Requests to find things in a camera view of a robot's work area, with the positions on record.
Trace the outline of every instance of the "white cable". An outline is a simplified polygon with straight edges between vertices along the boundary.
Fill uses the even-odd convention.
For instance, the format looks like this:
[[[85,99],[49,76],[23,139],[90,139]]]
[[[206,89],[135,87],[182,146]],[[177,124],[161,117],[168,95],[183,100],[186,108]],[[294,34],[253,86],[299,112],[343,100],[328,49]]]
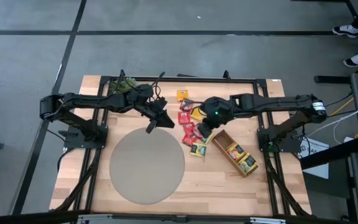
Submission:
[[[315,130],[315,131],[313,131],[312,133],[310,133],[307,137],[312,136],[314,133],[320,131],[320,130],[323,129],[323,128],[327,128],[327,127],[330,126],[330,125],[336,124],[336,123],[338,123],[338,122],[340,122],[340,121],[343,121],[343,120],[345,120],[345,119],[347,119],[347,118],[350,118],[351,116],[353,116],[353,115],[355,115],[355,114],[357,114],[357,113],[358,113],[358,110],[355,111],[355,112],[353,112],[353,113],[351,113],[351,114],[349,114],[349,115],[347,115],[347,116],[345,116],[345,117],[339,118],[339,119],[336,120],[336,121],[333,121],[333,122],[331,122],[331,123],[329,123],[329,124],[326,124],[326,125],[324,125],[323,127],[318,128],[317,130]]]
[[[340,123],[341,121],[339,121],[338,123],[336,123],[336,125],[335,125],[335,127],[334,127],[334,140],[338,143],[338,144],[341,144],[338,140],[336,140],[336,136],[335,136],[335,129],[336,129],[336,127],[338,127],[338,125],[339,125],[339,123]]]

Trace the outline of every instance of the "green object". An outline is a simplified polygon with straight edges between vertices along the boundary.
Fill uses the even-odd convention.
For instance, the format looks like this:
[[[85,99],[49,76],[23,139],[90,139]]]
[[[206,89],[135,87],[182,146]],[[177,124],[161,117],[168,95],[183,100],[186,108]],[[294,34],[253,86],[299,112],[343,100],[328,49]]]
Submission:
[[[190,154],[194,156],[205,157],[206,145],[193,143]]]
[[[124,92],[130,90],[132,87],[135,88],[138,86],[138,83],[136,82],[136,80],[134,78],[126,78],[126,81],[121,80],[121,82],[119,82],[118,87],[117,87],[117,81],[118,80],[110,82],[110,84],[109,84],[110,91],[116,90],[116,93],[124,93]]]

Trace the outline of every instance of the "shoe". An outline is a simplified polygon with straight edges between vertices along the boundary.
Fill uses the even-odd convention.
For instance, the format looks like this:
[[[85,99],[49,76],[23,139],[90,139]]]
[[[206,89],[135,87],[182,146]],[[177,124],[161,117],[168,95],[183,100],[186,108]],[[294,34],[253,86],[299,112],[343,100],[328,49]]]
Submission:
[[[356,38],[358,36],[358,29],[352,27],[352,25],[334,27],[333,33],[336,35],[346,35],[348,38]]]
[[[343,64],[347,67],[357,67],[358,66],[358,54],[349,58],[349,59],[346,59],[345,61],[343,61]]]

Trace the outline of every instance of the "yellow cable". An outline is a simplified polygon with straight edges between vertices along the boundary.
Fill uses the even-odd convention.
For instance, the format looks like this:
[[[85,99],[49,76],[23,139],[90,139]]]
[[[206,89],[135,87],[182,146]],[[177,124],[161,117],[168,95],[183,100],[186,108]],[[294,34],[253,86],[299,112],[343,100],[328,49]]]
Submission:
[[[330,116],[338,113],[341,109],[343,109],[346,105],[348,105],[349,103],[351,103],[354,100],[354,98],[351,98],[348,102],[346,102],[344,105],[342,105],[338,110],[334,111]]]

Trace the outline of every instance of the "white paper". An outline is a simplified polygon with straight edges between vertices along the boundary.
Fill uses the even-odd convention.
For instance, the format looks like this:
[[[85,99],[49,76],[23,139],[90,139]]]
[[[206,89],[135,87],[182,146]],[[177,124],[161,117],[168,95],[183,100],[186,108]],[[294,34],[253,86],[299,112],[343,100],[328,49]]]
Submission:
[[[329,145],[319,142],[319,141],[315,141],[313,139],[309,139],[310,142],[310,154],[314,154],[316,152],[320,152],[323,150],[326,150],[329,148]],[[301,143],[301,156],[302,157],[306,157],[309,154],[309,145],[308,145],[308,141],[306,140],[306,138],[303,138],[302,143]],[[306,172],[308,174],[312,174],[312,175],[316,175],[318,177],[324,178],[324,179],[328,179],[328,164],[324,164],[324,165],[320,165],[317,167],[312,167],[309,169],[305,169],[303,170],[303,172]]]

